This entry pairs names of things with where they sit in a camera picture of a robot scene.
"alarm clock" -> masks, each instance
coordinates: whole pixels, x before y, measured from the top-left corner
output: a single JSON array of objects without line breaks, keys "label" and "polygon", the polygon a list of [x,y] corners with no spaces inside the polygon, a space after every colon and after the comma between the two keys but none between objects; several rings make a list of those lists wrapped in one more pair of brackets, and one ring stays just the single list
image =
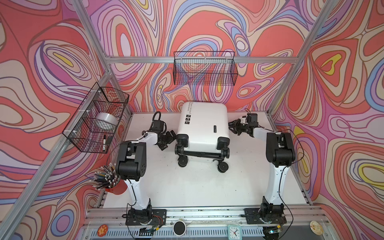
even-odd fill
[{"label": "alarm clock", "polygon": [[228,225],[228,240],[242,240],[240,226]]}]

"colorful swirl pattern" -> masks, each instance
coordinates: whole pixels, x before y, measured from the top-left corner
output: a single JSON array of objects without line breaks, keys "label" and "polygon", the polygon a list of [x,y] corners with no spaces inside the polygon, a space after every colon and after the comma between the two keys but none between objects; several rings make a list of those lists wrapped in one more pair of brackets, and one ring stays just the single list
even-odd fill
[{"label": "colorful swirl pattern", "polygon": [[[0,2],[0,221],[103,74],[70,0]],[[99,195],[89,176],[106,157],[71,145],[12,239],[74,239]]]},{"label": "colorful swirl pattern", "polygon": [[[82,3],[111,56],[173,56],[180,50],[297,56],[323,5],[317,0]],[[282,128],[299,137],[303,149],[297,140],[295,147],[305,156],[297,166],[300,176],[344,239],[382,235],[383,134],[377,126],[384,105],[383,47],[377,43],[383,42],[383,9],[377,0],[340,1],[274,114]],[[180,111],[186,101],[262,111],[290,64],[239,63],[233,87],[174,86],[172,64],[111,67],[131,95],[133,111]],[[0,2],[0,220],[102,75],[71,0]],[[126,116],[113,146],[125,124]],[[13,238],[76,238],[99,194],[89,176],[106,157],[69,147]]]},{"label": "colorful swirl pattern", "polygon": [[384,239],[384,4],[339,1],[273,119],[340,239]]},{"label": "colorful swirl pattern", "polygon": [[[296,56],[321,6],[315,0],[265,0],[258,4],[111,0],[92,3],[87,11],[110,56],[173,56],[174,51],[225,50],[234,51],[236,56]],[[179,111],[186,101],[224,103],[230,111],[246,107],[264,111],[290,65],[239,63],[240,79],[235,87],[173,86],[172,79],[164,80],[172,76],[172,64],[111,67],[123,90],[131,94],[133,111]],[[253,90],[238,89],[237,85],[254,79],[260,81]]]}]

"vent grille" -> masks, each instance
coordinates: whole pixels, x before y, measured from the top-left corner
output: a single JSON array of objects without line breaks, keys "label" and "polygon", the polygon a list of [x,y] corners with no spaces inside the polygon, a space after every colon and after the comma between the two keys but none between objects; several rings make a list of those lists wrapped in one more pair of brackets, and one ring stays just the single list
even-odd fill
[{"label": "vent grille", "polygon": [[[135,238],[148,238],[148,236],[139,236],[139,228],[130,228]],[[227,227],[190,227],[183,237],[226,237],[228,235]],[[263,227],[247,226],[242,227],[243,237],[263,237]],[[97,236],[97,229],[91,231],[91,239],[117,239],[131,237],[127,228],[110,228],[105,236]],[[172,228],[162,227],[154,232],[153,238],[177,238]]]}]

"white platform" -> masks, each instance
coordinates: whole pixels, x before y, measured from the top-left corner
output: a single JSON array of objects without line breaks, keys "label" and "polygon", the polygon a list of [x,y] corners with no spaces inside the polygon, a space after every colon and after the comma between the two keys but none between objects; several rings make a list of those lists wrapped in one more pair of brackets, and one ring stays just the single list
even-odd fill
[{"label": "white platform", "polygon": [[[228,113],[233,121],[245,113]],[[134,114],[126,140],[136,139],[148,130],[152,113]],[[180,113],[164,113],[161,120],[167,130],[177,133]],[[265,113],[258,113],[261,126],[271,129]],[[147,171],[141,185],[147,189],[153,207],[202,207],[260,205],[265,195],[269,177],[269,162],[265,157],[265,142],[230,132],[230,158],[225,159],[229,170],[220,173],[217,161],[189,161],[184,168],[177,164],[176,141],[161,151],[158,146],[147,146]],[[284,186],[286,204],[306,204],[291,170]],[[126,207],[133,203],[126,191],[121,195],[107,194],[103,208]]]}]

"white suitcase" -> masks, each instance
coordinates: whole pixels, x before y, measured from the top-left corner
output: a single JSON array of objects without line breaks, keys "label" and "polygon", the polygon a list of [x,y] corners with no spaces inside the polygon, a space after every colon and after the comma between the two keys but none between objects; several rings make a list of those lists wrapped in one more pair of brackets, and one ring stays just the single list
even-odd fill
[{"label": "white suitcase", "polygon": [[221,103],[186,102],[181,110],[175,153],[179,166],[185,167],[187,156],[217,159],[218,169],[225,172],[229,158],[227,107]]}]

